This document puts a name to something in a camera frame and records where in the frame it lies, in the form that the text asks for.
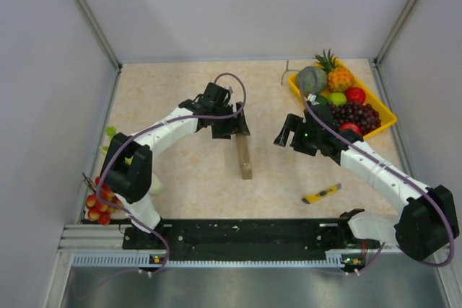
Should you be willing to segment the brown cardboard express box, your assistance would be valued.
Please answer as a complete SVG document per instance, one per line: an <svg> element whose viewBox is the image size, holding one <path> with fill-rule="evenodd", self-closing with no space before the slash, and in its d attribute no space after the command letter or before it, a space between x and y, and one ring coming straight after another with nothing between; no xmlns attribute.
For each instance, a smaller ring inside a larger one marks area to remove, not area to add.
<svg viewBox="0 0 462 308"><path fill-rule="evenodd" d="M235 135L237 144L237 159L240 168L241 178L243 180L251 180L253 177L252 167L250 163L250 151L248 147L248 137L238 133Z"/></svg>

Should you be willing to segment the yellow utility knife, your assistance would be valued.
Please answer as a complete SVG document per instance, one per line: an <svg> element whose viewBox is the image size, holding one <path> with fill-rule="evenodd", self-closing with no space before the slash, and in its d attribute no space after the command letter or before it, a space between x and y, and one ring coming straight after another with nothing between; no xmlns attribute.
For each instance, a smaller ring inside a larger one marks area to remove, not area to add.
<svg viewBox="0 0 462 308"><path fill-rule="evenodd" d="M319 200L322 200L326 197L329 197L330 195L333 195L337 193L341 189L341 183L338 183L336 185L332 185L330 187L325 188L324 190L315 193L315 194L310 194L310 195L304 195L301 197L301 201L304 204L314 204L318 202Z"/></svg>

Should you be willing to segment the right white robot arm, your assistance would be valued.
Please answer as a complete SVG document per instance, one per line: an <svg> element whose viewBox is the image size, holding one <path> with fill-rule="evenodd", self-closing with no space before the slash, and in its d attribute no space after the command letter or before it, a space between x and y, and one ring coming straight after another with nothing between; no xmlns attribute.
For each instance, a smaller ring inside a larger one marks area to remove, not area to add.
<svg viewBox="0 0 462 308"><path fill-rule="evenodd" d="M359 134L341 130L327 105L311 105L302 116L288 114L274 144L331 158L362 178L395 209L394 215L358 211L348 216L336 230L343 246L373 239L397 246L416 261L424 261L448 246L447 260L453 259L460 234L453 194L442 185L432 188L406 175Z"/></svg>

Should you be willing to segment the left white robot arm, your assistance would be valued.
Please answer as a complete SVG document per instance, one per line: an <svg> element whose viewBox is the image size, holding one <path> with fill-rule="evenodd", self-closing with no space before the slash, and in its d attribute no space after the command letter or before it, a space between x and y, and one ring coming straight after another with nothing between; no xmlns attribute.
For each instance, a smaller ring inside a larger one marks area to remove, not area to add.
<svg viewBox="0 0 462 308"><path fill-rule="evenodd" d="M245 101L232 104L231 89L208 83L203 93L181 102L168 116L143 131L117 133L110 140L101 171L106 184L121 200L128 217L139 230L139 239L147 247L159 246L164 232L158 224L151 195L163 188L153 173L154 160L182 138L210 127L213 138L230 139L244 127Z"/></svg>

